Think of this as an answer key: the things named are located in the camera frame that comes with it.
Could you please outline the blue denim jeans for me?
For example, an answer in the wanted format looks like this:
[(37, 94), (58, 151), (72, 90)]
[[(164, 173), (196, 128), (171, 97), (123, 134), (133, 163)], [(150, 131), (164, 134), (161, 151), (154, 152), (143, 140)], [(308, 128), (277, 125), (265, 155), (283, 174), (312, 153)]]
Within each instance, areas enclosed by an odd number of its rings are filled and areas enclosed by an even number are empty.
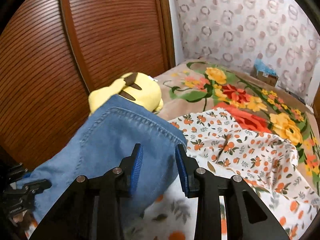
[(129, 226), (176, 179), (175, 148), (187, 141), (171, 123), (118, 95), (96, 110), (59, 153), (18, 181), (17, 186), (40, 179), (52, 183), (35, 197), (36, 221), (43, 219), (77, 176), (102, 176), (129, 156), (136, 144), (143, 148), (137, 190), (121, 205), (121, 221)]

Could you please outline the orange print white blanket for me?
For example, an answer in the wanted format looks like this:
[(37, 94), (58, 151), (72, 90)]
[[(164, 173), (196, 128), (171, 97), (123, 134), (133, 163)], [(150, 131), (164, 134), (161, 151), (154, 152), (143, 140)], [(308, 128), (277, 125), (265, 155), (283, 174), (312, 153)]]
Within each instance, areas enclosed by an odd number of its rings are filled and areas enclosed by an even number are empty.
[[(319, 195), (298, 170), (298, 151), (272, 133), (240, 128), (224, 109), (204, 112), (205, 126), (168, 121), (184, 135), (187, 154), (216, 176), (239, 175), (275, 215), (290, 239), (299, 239), (319, 210)], [(126, 239), (192, 239), (197, 204), (178, 175), (129, 226)]]

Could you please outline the floral brown bed blanket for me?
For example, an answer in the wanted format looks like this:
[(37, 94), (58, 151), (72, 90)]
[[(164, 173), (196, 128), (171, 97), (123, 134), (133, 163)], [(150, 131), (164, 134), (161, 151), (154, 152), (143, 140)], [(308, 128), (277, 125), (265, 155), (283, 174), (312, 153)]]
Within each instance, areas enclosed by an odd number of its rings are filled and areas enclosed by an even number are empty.
[(304, 176), (319, 188), (318, 123), (307, 105), (253, 77), (209, 62), (184, 62), (156, 78), (164, 101), (162, 118), (179, 117), (188, 127), (204, 127), (204, 111), (222, 108), (240, 128), (291, 141)]

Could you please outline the yellow Pikachu plush toy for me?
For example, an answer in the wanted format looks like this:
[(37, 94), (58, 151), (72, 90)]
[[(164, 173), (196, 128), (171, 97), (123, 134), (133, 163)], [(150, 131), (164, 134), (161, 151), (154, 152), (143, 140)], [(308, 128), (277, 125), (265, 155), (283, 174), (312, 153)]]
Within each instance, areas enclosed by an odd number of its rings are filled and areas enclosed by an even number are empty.
[(159, 112), (164, 106), (157, 80), (143, 73), (131, 72), (114, 80), (109, 86), (94, 90), (89, 94), (90, 114), (93, 114), (114, 95), (119, 95), (151, 112)]

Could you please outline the brown louvered wooden wardrobe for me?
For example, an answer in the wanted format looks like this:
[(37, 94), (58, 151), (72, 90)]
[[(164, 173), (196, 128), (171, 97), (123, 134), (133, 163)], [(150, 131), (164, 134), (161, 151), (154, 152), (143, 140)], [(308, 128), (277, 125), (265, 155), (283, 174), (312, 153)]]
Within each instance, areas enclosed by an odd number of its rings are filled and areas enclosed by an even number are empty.
[(90, 92), (174, 65), (169, 0), (1, 0), (1, 164), (35, 168), (84, 123)]

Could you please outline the circle pattern sheer curtain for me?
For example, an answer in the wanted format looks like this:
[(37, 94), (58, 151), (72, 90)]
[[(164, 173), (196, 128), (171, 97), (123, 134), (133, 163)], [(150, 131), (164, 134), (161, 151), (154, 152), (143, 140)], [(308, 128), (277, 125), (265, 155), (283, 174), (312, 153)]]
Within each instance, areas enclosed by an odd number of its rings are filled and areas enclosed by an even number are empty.
[(250, 73), (274, 69), (278, 86), (312, 101), (319, 85), (319, 33), (295, 0), (175, 0), (184, 57)]

